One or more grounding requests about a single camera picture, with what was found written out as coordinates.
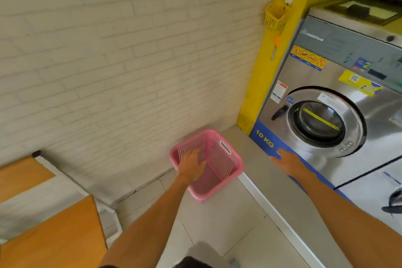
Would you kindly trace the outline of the small yellow wall basket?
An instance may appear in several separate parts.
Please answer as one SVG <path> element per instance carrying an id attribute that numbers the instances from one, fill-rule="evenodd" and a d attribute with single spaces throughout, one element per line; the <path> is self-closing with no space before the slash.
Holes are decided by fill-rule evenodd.
<path id="1" fill-rule="evenodd" d="M 265 28 L 272 32 L 282 31 L 291 11 L 292 8 L 288 4 L 273 1 L 265 9 Z"/>

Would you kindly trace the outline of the wooden bench with white frame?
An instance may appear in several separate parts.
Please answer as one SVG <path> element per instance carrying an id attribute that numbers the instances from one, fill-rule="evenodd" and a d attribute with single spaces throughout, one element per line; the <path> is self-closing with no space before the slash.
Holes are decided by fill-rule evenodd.
<path id="1" fill-rule="evenodd" d="M 97 200 L 38 150 L 0 166 L 0 204 L 60 177 L 83 199 L 11 240 L 0 239 L 0 268 L 98 268 L 123 233 L 117 212 Z"/>

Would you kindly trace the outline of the steel front-load washing machine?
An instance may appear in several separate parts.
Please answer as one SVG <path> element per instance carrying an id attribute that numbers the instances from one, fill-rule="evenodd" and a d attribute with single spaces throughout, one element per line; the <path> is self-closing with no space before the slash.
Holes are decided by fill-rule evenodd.
<path id="1" fill-rule="evenodd" d="M 294 151 L 292 144 L 277 135 L 270 120 L 281 104 L 270 99 L 275 85 L 250 138 L 268 155 L 276 156 L 280 148 L 298 154 L 319 179 L 348 199 L 338 188 L 402 158 L 402 1 L 336 0 L 314 6 L 291 43 L 328 59 L 328 63 L 317 71 L 289 56 L 289 48 L 274 83 L 288 86 L 281 102 L 301 87 L 319 86 L 340 93 L 363 116 L 366 141 L 358 151 L 341 158 L 312 155 L 298 148 Z M 368 71 L 353 69 L 359 57 L 371 62 Z M 383 89 L 370 97 L 338 81 L 347 69 Z"/>

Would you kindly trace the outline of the yellow warning sticker strip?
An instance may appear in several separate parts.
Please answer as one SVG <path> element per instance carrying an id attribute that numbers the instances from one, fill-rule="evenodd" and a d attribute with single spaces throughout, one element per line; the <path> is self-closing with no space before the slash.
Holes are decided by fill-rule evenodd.
<path id="1" fill-rule="evenodd" d="M 322 69 L 328 63 L 328 59 L 298 45 L 294 45 L 291 48 L 289 56 L 299 60 L 300 62 L 317 71 L 322 71 Z"/>

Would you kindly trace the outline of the person's right hand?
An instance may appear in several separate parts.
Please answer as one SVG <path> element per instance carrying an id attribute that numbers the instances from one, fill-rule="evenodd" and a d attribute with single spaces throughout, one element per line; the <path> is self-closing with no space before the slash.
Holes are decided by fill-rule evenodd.
<path id="1" fill-rule="evenodd" d="M 301 162 L 299 157 L 285 149 L 278 149 L 279 158 L 270 156 L 270 160 L 280 168 L 286 175 L 296 179 L 300 183 L 307 180 L 312 173 Z"/>

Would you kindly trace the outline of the person's dark shorts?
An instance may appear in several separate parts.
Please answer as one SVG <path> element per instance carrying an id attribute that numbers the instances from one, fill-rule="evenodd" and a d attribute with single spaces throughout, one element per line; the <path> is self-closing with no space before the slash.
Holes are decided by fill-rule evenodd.
<path id="1" fill-rule="evenodd" d="M 194 257 L 186 256 L 174 268 L 213 268 L 210 265 L 197 260 Z"/>

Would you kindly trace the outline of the blue square sticker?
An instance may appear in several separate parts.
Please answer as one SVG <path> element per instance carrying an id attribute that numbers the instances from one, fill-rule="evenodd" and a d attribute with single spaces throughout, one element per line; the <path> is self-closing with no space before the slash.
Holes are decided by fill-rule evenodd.
<path id="1" fill-rule="evenodd" d="M 359 57 L 357 59 L 357 61 L 354 63 L 353 69 L 355 71 L 359 71 L 359 72 L 366 72 L 366 71 L 368 71 L 370 66 L 371 66 L 370 61 L 368 61 L 362 57 Z"/>

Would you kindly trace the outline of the white and red label sticker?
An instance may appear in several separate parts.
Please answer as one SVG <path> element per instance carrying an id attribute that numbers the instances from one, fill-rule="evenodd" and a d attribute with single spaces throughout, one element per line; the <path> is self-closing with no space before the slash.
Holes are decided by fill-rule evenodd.
<path id="1" fill-rule="evenodd" d="M 270 99 L 275 103 L 280 103 L 284 94 L 286 93 L 288 86 L 281 81 L 277 81 L 270 95 Z"/>

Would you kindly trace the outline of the white appliance with dark print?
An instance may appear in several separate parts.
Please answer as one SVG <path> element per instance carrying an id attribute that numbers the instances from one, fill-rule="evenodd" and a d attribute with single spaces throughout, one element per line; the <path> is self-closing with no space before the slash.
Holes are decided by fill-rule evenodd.
<path id="1" fill-rule="evenodd" d="M 402 235 L 402 158 L 341 186 L 338 191 Z"/>

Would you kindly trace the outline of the orange handled screwdriver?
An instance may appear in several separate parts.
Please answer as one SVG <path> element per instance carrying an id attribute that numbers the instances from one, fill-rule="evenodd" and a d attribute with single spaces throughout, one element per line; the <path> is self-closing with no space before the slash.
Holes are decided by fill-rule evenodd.
<path id="1" fill-rule="evenodd" d="M 274 39 L 274 47 L 271 55 L 271 61 L 274 60 L 275 53 L 277 51 L 278 45 L 279 45 L 279 40 L 280 40 L 280 35 L 277 35 Z"/>

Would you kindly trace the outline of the yellow and blue code sticker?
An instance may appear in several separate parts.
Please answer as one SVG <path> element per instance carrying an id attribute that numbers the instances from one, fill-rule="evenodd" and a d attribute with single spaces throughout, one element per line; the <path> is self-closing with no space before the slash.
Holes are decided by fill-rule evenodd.
<path id="1" fill-rule="evenodd" d="M 377 84 L 348 69 L 343 72 L 338 81 L 343 82 L 344 84 L 349 85 L 370 97 L 374 97 L 383 89 L 383 86 L 380 84 Z"/>

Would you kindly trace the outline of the round steel washer door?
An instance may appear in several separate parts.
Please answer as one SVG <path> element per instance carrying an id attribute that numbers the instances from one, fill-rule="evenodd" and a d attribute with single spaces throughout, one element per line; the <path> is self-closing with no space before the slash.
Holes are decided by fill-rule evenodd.
<path id="1" fill-rule="evenodd" d="M 365 120 L 345 96 L 329 88 L 301 87 L 286 95 L 280 107 L 287 105 L 287 96 L 294 98 L 295 104 L 272 121 L 272 126 L 285 143 L 293 145 L 294 151 L 298 148 L 312 155 L 341 158 L 364 145 Z"/>

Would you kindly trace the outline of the person's left hand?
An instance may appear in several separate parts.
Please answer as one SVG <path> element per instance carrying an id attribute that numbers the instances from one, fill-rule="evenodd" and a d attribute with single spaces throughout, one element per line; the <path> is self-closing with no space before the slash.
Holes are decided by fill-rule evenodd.
<path id="1" fill-rule="evenodd" d="M 200 178 L 204 172 L 204 169 L 205 168 L 186 168 L 186 154 L 184 154 L 184 157 L 178 166 L 177 177 L 181 182 L 183 182 L 183 184 L 189 187 L 193 181 Z"/>

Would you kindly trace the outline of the person's right forearm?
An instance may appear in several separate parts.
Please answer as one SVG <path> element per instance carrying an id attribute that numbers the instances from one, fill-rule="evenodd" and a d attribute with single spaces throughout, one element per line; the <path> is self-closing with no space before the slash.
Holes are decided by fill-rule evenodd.
<path id="1" fill-rule="evenodd" d="M 323 184 L 303 165 L 290 168 L 353 268 L 402 268 L 402 236 Z"/>

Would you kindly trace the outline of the pink plastic laundry basket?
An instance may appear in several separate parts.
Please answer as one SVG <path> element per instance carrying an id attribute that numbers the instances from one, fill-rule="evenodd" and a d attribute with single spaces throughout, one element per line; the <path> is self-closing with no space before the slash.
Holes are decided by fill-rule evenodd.
<path id="1" fill-rule="evenodd" d="M 218 131 L 206 129 L 175 145 L 169 159 L 176 170 L 189 150 L 198 149 L 198 161 L 206 162 L 203 174 L 193 181 L 188 190 L 199 203 L 208 200 L 226 187 L 241 173 L 245 165 L 242 158 Z"/>

